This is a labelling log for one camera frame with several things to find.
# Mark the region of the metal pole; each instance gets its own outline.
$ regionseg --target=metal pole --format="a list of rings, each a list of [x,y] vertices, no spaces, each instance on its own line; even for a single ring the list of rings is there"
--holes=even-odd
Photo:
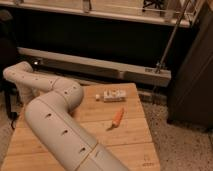
[[[171,45],[172,45],[172,42],[173,42],[173,40],[174,40],[174,37],[175,37],[175,35],[176,35],[176,33],[177,33],[177,29],[178,29],[178,27],[180,26],[180,22],[181,22],[181,20],[182,20],[184,14],[185,14],[185,11],[186,11],[186,8],[187,8],[189,2],[190,2],[190,0],[185,0],[185,2],[184,2],[184,5],[183,5],[183,7],[182,7],[182,9],[181,9],[181,11],[180,11],[180,15],[178,16],[177,22],[176,22],[175,27],[174,27],[174,29],[173,29],[173,31],[172,31],[172,34],[171,34],[171,36],[170,36],[170,38],[169,38],[169,41],[168,41],[168,43],[167,43],[166,49],[165,49],[165,51],[164,51],[164,53],[163,53],[163,56],[162,56],[160,62],[157,63],[157,67],[156,67],[156,71],[155,71],[156,73],[159,73],[160,70],[162,69],[163,65],[164,65],[164,62],[165,62],[166,57],[167,57],[167,55],[168,55],[169,49],[170,49],[170,47],[171,47]]]

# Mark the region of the metal bracket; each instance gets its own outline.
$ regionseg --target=metal bracket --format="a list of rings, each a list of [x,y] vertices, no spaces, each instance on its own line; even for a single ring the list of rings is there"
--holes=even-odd
[[[83,11],[85,13],[89,13],[91,11],[91,2],[90,0],[83,0]]]
[[[24,0],[13,0],[13,3],[15,5],[20,5],[20,4],[24,3]]]

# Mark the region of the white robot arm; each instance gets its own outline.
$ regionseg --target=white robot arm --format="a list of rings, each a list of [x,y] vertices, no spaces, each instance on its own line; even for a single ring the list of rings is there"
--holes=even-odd
[[[68,114],[83,99],[83,89],[77,82],[35,74],[27,62],[8,67],[3,74],[16,84],[23,103],[29,103],[27,123],[67,171],[128,171]],[[32,88],[47,93],[35,98]]]

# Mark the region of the floor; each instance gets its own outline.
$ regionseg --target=floor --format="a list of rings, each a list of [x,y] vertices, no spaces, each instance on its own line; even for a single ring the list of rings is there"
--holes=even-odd
[[[5,113],[3,95],[0,94],[0,166],[6,154],[12,129]],[[15,97],[13,111],[19,111]],[[167,107],[144,103],[143,107],[150,126],[162,171],[211,171],[213,151],[208,134],[202,128],[187,124],[168,125]]]

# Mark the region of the black cabinet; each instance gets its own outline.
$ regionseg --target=black cabinet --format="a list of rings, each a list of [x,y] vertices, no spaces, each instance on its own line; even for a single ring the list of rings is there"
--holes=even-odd
[[[205,6],[199,33],[168,95],[168,121],[213,128],[213,11]]]

